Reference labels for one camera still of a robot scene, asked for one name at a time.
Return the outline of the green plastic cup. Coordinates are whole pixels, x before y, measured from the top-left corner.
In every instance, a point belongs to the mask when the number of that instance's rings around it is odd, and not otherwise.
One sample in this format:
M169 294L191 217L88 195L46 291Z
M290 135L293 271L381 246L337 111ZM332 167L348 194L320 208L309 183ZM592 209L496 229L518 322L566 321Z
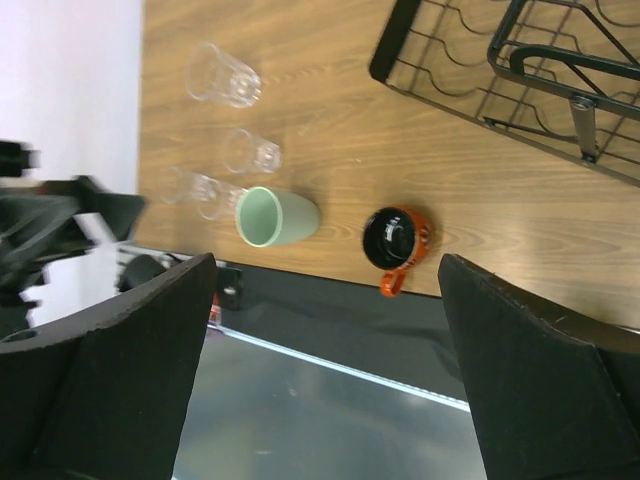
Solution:
M314 235L321 224L321 213L312 201L300 195L256 186L239 199L235 224L247 244L267 248Z

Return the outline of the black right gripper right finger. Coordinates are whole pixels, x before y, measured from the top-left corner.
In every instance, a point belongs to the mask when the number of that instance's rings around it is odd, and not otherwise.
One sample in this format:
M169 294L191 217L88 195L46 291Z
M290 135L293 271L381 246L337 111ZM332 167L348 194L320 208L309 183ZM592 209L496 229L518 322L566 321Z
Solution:
M445 255L438 280L486 474L635 479L639 336Z

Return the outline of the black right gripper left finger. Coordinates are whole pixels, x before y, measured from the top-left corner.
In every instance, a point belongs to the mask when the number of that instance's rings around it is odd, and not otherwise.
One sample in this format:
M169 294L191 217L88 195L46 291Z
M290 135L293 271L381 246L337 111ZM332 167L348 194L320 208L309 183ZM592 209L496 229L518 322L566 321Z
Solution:
M168 479L216 287L201 254L1 343L5 479Z

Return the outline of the large clear faceted glass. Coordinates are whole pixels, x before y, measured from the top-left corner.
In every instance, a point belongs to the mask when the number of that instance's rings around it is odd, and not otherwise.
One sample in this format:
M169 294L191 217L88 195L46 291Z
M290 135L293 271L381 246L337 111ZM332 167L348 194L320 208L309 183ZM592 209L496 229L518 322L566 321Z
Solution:
M213 43L203 42L186 67L185 87L195 100L214 101L234 108L250 108L260 97L258 73Z

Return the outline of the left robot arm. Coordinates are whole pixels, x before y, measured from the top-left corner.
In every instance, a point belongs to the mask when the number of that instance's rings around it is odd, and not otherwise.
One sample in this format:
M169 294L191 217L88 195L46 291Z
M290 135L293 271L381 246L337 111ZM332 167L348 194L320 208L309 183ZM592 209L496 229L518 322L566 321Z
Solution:
M1 306L27 305L21 293L45 283L47 264L83 256L95 246L78 224L98 214L118 241L129 238L144 197L112 192L91 176L1 186Z

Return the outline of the orange black mug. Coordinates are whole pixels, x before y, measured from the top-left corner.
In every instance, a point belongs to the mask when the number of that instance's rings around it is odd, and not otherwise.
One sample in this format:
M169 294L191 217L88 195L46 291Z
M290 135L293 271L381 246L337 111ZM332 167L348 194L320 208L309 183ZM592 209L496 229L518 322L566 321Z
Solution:
M383 270L380 291L396 297L409 271L428 254L432 237L429 221L414 209L387 206L366 221L362 249L367 260Z

